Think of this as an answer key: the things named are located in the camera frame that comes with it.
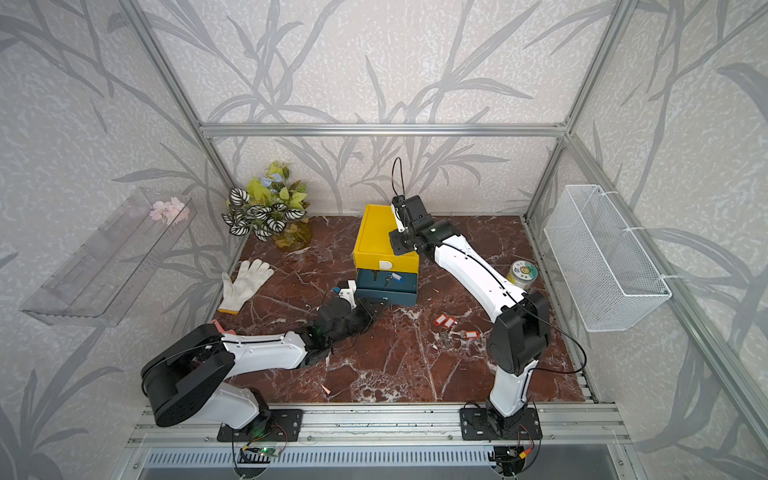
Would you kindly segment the yellow drawer cabinet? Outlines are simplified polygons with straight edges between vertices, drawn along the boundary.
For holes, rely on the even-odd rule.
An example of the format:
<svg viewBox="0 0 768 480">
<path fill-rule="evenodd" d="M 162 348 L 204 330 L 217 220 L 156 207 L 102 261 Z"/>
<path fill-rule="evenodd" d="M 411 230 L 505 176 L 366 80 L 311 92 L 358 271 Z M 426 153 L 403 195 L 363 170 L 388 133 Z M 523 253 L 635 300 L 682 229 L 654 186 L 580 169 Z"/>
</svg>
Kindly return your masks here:
<svg viewBox="0 0 768 480">
<path fill-rule="evenodd" d="M 353 249 L 357 269 L 419 273 L 420 258 L 416 252 L 396 255 L 389 233 L 397 231 L 390 206 L 368 204 L 365 208 Z"/>
</svg>

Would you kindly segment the dark teal drawer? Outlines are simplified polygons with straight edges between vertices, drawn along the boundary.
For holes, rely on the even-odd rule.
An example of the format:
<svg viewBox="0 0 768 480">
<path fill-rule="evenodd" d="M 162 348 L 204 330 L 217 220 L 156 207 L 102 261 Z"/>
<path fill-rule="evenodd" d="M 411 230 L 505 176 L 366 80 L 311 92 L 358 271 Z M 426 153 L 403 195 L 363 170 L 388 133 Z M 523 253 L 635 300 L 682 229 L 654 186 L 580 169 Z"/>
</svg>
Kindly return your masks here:
<svg viewBox="0 0 768 480">
<path fill-rule="evenodd" d="M 386 283 L 390 273 L 403 277 L 401 282 Z M 414 306 L 418 301 L 418 275 L 383 270 L 358 269 L 355 298 L 387 301 L 394 306 Z"/>
</svg>

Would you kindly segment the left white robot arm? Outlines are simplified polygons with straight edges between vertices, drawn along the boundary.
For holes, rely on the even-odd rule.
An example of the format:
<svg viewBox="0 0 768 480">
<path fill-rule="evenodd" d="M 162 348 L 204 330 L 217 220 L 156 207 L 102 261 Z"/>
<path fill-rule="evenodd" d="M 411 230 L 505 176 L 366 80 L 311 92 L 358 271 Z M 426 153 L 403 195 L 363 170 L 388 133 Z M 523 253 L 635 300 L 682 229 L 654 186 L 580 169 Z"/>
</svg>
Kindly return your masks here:
<svg viewBox="0 0 768 480">
<path fill-rule="evenodd" d="M 230 378 L 263 370 L 294 370 L 327 358 L 334 346 L 374 324 L 388 302 L 342 290 L 316 317 L 283 334 L 247 336 L 213 321 L 186 334 L 141 370 L 142 391 L 159 427 L 197 417 L 242 429 L 267 410 L 253 391 Z"/>
</svg>

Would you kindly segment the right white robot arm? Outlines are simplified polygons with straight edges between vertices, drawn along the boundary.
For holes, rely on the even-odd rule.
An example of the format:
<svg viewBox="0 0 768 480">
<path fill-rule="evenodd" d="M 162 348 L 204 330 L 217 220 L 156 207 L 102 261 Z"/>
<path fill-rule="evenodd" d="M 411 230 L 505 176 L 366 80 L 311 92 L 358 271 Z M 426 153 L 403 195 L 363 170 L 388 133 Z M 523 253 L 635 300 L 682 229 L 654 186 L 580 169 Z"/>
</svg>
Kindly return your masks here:
<svg viewBox="0 0 768 480">
<path fill-rule="evenodd" d="M 509 438 L 523 426 L 528 388 L 554 330 L 550 304 L 539 291 L 526 291 L 503 277 L 449 220 L 430 215 L 419 196 L 392 198 L 396 229 L 389 233 L 398 256 L 416 252 L 449 272 L 480 303 L 493 323 L 486 341 L 496 364 L 486 402 L 483 431 Z"/>
</svg>

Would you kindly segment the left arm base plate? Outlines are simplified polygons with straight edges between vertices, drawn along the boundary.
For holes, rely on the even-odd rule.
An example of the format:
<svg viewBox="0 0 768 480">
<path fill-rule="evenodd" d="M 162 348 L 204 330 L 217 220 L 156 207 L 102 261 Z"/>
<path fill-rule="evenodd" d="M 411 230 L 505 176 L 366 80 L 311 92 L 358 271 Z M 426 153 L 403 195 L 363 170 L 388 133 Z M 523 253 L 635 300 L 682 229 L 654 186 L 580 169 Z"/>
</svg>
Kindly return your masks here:
<svg viewBox="0 0 768 480">
<path fill-rule="evenodd" d="M 297 442 L 303 414 L 304 411 L 301 409 L 272 409 L 260 413 L 241 429 L 233 429 L 222 424 L 217 434 L 217 441 L 223 443 Z"/>
</svg>

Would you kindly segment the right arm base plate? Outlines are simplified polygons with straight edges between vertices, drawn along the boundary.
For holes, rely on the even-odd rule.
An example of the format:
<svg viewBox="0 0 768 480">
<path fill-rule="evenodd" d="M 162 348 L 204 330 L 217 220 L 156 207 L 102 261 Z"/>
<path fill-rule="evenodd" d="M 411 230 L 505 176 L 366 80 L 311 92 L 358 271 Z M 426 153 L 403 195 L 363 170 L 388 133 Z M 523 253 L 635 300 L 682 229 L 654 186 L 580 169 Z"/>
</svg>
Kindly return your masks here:
<svg viewBox="0 0 768 480">
<path fill-rule="evenodd" d="M 493 406 L 466 404 L 459 410 L 462 439 L 538 441 L 543 437 L 538 411 L 529 404 L 505 417 Z"/>
</svg>

